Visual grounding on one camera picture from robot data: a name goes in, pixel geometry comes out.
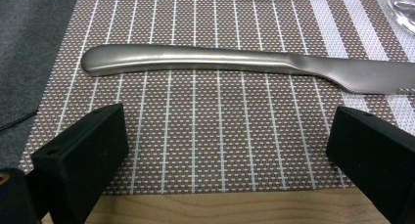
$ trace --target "placemat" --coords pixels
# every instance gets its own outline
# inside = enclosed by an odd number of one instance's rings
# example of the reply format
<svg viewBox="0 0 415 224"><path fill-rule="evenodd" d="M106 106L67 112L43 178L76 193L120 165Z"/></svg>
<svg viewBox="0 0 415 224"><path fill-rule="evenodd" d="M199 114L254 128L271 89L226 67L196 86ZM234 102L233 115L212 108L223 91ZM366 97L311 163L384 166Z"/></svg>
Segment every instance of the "placemat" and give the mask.
<svg viewBox="0 0 415 224"><path fill-rule="evenodd" d="M107 195L353 186L325 156L337 106L415 134L413 96L354 95L312 76L148 71L88 77L100 44L158 43L415 63L383 0L77 0L22 156L122 102L129 155Z"/></svg>

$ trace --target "metal knife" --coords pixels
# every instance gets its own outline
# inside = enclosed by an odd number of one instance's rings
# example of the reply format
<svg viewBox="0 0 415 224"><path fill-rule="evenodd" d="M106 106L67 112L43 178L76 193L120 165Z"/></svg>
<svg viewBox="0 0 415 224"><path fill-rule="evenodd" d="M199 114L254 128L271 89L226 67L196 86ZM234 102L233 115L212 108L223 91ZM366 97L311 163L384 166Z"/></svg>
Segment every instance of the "metal knife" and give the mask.
<svg viewBox="0 0 415 224"><path fill-rule="evenodd" d="M167 69L315 75L356 94L415 94L415 64L149 44L100 45L82 57L90 76Z"/></svg>

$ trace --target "wooden surface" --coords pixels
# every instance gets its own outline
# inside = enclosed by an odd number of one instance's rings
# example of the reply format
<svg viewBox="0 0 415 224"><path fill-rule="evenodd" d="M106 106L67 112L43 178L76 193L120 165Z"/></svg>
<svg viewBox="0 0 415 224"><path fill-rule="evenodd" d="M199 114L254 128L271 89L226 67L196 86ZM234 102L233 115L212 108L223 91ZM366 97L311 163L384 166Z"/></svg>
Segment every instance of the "wooden surface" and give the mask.
<svg viewBox="0 0 415 224"><path fill-rule="evenodd" d="M49 216L43 223L52 223ZM101 197L87 223L389 223L358 189Z"/></svg>

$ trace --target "striped placemat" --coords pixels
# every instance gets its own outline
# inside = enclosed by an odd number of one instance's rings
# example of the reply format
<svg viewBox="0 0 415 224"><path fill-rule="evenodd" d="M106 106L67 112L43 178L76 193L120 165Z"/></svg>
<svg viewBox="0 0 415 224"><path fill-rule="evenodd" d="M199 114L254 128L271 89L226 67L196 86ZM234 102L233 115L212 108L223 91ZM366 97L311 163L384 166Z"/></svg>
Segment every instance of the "striped placemat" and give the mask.
<svg viewBox="0 0 415 224"><path fill-rule="evenodd" d="M123 102L129 156L109 195L350 187L325 148L348 106L415 134L415 98L354 95L311 76L149 71L92 78L100 44L158 43L415 63L383 0L78 0L22 156Z"/></svg>

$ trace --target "black object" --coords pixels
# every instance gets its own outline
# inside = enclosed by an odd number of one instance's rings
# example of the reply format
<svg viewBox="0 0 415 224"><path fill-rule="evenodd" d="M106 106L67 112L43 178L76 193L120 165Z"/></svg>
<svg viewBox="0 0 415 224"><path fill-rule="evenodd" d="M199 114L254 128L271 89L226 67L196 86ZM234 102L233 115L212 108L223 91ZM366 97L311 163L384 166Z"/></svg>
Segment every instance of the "black object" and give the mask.
<svg viewBox="0 0 415 224"><path fill-rule="evenodd" d="M84 223L127 154L122 104L95 110L32 154L34 169L25 179L0 170L9 177L0 184L1 203L15 206L23 201L24 210L33 210L36 220L50 212L54 223ZM15 179L20 185L10 187ZM3 193L23 198L4 202ZM2 207L0 213L0 223L30 223L18 220L31 211L6 212Z"/></svg>
<svg viewBox="0 0 415 224"><path fill-rule="evenodd" d="M326 153L391 223L415 223L414 136L338 107Z"/></svg>

